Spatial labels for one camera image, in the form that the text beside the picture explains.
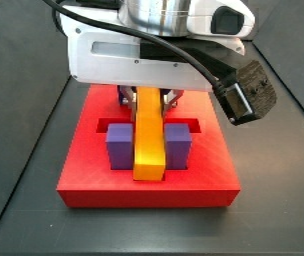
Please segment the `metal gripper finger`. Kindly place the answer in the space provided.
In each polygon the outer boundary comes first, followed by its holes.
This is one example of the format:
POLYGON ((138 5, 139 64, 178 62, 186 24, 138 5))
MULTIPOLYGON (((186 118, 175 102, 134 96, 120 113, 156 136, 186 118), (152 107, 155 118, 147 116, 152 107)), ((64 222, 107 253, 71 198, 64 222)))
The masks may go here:
POLYGON ((163 105, 163 115, 178 106, 178 100, 183 96, 183 91, 179 89, 162 89, 162 105, 163 105))
POLYGON ((138 95, 131 86, 121 86, 120 91, 127 99, 127 105, 131 109, 131 120, 136 119, 138 95))

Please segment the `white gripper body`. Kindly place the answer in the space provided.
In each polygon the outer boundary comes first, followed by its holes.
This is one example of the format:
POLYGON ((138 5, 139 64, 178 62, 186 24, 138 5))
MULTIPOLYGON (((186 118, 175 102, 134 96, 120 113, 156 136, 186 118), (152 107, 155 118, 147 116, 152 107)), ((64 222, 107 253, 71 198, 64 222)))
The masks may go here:
MULTIPOLYGON (((239 54, 244 53, 242 38, 255 24, 255 16, 242 0, 119 0, 116 10, 85 5, 68 5, 65 9, 164 40, 216 42, 239 54)), ((93 27, 67 15, 60 19, 68 38, 71 75, 77 81, 212 90, 212 84, 191 64, 140 36, 93 27)))

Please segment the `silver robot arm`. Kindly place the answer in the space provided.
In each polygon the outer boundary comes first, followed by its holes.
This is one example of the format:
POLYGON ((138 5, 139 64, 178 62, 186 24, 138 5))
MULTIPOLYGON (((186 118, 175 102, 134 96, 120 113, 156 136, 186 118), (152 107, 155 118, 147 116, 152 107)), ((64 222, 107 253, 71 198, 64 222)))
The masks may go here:
POLYGON ((212 92, 234 124, 256 117, 242 83, 171 43, 202 39, 242 54, 255 16, 240 0, 120 0, 116 10, 65 6, 63 11, 77 81, 212 92))

